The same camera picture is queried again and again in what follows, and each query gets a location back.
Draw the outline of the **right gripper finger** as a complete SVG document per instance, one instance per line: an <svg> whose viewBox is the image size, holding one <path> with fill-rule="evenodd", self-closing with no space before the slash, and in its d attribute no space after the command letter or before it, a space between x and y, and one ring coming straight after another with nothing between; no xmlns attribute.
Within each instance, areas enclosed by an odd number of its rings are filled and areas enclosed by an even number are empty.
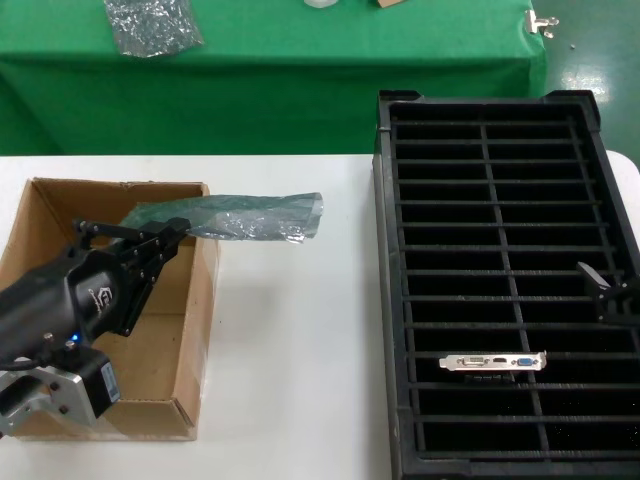
<svg viewBox="0 0 640 480"><path fill-rule="evenodd" d="M639 314L630 310L629 301L599 301L596 306L598 321L614 326L638 326Z"/></svg>
<svg viewBox="0 0 640 480"><path fill-rule="evenodd" d="M638 277L611 285L593 267L584 262L578 262L576 269L584 280L585 291L596 301L623 301L639 298Z"/></svg>

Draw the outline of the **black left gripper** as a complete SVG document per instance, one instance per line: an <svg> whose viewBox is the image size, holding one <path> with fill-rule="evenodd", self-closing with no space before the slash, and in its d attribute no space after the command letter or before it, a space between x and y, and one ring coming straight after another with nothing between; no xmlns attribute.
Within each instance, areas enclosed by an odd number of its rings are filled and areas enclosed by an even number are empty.
<svg viewBox="0 0 640 480"><path fill-rule="evenodd" d="M43 366L78 336L129 335L164 265L191 228L174 217L128 227L74 222L74 246L1 292L1 367ZM95 237L121 239L121 256L91 248Z"/></svg>

